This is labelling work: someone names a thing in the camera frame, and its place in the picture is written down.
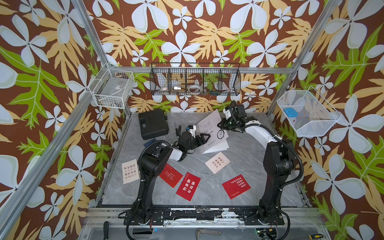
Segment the white photo album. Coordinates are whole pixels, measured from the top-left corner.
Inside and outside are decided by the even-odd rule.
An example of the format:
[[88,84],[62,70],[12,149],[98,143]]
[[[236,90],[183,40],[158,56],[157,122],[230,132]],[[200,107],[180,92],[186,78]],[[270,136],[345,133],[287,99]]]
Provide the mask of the white photo album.
[[209,134],[210,138],[198,149],[201,154],[216,153],[226,151],[229,148],[227,138],[229,137],[226,130],[218,127],[222,122],[222,118],[218,110],[205,117],[197,124],[198,134]]

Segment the pink card red text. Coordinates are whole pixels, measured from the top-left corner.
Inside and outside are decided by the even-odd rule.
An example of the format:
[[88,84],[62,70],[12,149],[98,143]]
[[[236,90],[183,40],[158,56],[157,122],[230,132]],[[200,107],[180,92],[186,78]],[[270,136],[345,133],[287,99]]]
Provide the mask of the pink card red text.
[[230,162],[231,161],[222,152],[219,152],[205,164],[213,174],[216,174]]

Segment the red card white characters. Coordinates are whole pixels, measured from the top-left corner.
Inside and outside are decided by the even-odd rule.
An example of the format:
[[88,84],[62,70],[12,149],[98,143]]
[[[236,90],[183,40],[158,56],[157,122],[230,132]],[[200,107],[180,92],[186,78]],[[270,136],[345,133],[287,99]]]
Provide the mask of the red card white characters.
[[191,173],[187,173],[183,181],[181,182],[181,185],[179,186],[176,194],[187,201],[191,201],[198,188],[200,181],[201,178]]

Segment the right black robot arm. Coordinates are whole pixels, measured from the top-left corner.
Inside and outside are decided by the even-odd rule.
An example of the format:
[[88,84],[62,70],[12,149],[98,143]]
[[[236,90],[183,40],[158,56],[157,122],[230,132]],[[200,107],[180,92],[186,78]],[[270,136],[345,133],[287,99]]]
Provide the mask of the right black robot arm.
[[256,218],[264,225],[283,224],[281,217],[281,196],[285,186],[298,182],[304,173],[300,156],[294,144],[275,134],[254,117],[248,117],[243,105],[232,101],[223,110],[225,118],[218,123],[222,130],[247,133],[265,147],[263,166],[267,182],[263,197],[259,202]]

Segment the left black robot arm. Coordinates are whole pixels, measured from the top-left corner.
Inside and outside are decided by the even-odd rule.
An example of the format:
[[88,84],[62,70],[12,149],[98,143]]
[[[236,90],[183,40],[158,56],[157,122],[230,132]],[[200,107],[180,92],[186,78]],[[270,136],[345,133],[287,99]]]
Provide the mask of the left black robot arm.
[[156,140],[145,147],[140,154],[138,196],[131,209],[126,211],[125,226],[129,226],[132,222],[146,224],[150,221],[156,180],[166,168],[168,161],[183,161],[189,151],[207,144],[211,138],[211,135],[206,133],[192,134],[192,125],[189,125],[184,132],[181,130],[181,127],[176,129],[178,139],[173,145],[166,140]]

